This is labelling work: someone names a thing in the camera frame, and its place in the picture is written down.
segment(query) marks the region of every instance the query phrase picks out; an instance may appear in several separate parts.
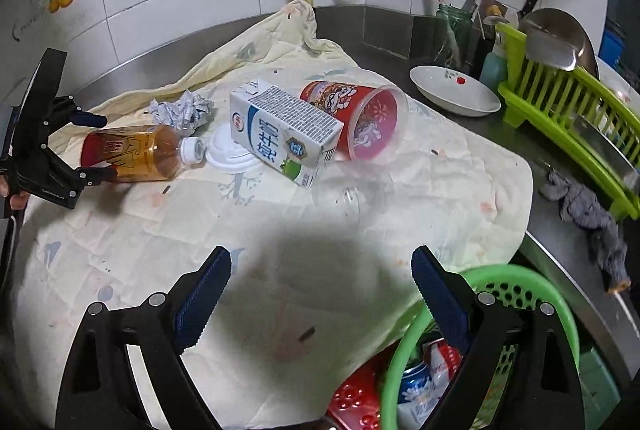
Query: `green coconut graphic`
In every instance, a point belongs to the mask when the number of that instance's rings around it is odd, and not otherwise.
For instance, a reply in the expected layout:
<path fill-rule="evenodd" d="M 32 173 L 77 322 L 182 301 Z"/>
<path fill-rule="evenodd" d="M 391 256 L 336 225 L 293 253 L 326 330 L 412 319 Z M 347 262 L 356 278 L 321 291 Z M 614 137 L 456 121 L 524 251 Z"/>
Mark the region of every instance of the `green coconut graphic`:
<path fill-rule="evenodd" d="M 300 170 L 302 170 L 302 165 L 296 161 L 293 161 L 293 159 L 290 159 L 289 157 L 287 157 L 280 165 L 280 170 L 289 179 L 295 180 L 295 178 L 300 175 Z"/>

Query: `brown mark on cloth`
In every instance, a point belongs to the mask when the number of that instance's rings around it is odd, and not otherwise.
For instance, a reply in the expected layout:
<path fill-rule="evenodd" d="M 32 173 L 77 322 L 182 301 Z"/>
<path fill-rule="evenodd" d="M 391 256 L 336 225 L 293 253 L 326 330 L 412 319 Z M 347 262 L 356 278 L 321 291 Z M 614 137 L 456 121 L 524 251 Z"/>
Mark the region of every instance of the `brown mark on cloth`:
<path fill-rule="evenodd" d="M 302 335 L 298 338 L 298 341 L 303 344 L 304 342 L 306 342 L 309 338 L 311 338 L 314 334 L 316 334 L 316 328 L 315 327 L 309 327 L 304 333 L 302 333 Z"/>

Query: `soap bottle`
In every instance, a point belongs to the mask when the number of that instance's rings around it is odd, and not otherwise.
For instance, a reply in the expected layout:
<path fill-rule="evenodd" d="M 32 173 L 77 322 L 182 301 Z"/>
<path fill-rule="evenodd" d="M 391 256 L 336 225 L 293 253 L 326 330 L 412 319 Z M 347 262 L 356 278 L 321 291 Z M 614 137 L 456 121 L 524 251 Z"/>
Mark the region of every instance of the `soap bottle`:
<path fill-rule="evenodd" d="M 113 166 L 113 182 L 163 181 L 204 157 L 197 137 L 183 137 L 166 125 L 127 126 L 92 132 L 82 144 L 80 164 Z"/>
<path fill-rule="evenodd" d="M 502 37 L 495 34 L 495 44 L 493 50 L 484 59 L 480 82 L 489 87 L 496 94 L 498 84 L 507 79 L 507 53 L 502 44 Z"/>

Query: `milk carton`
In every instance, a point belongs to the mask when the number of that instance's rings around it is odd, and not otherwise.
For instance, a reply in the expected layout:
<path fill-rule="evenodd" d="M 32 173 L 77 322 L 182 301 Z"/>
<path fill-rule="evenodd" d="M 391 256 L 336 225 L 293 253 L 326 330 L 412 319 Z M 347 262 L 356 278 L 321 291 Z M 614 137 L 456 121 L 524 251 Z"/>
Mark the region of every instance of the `milk carton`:
<path fill-rule="evenodd" d="M 230 94 L 231 137 L 296 184 L 309 188 L 330 161 L 343 124 L 262 80 Z"/>

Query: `human hand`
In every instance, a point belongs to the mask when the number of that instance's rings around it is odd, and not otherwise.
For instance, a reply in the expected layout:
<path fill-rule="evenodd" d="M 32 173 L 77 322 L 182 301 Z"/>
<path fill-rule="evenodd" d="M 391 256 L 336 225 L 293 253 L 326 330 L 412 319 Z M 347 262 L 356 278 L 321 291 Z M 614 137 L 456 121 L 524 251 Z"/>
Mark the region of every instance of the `human hand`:
<path fill-rule="evenodd" d="M 0 195 L 2 197 L 7 197 L 9 195 L 9 185 L 6 182 L 4 176 L 0 175 Z M 12 210 L 23 210 L 27 205 L 27 201 L 29 200 L 30 194 L 25 191 L 21 191 L 18 194 L 15 194 L 11 197 L 9 204 Z"/>

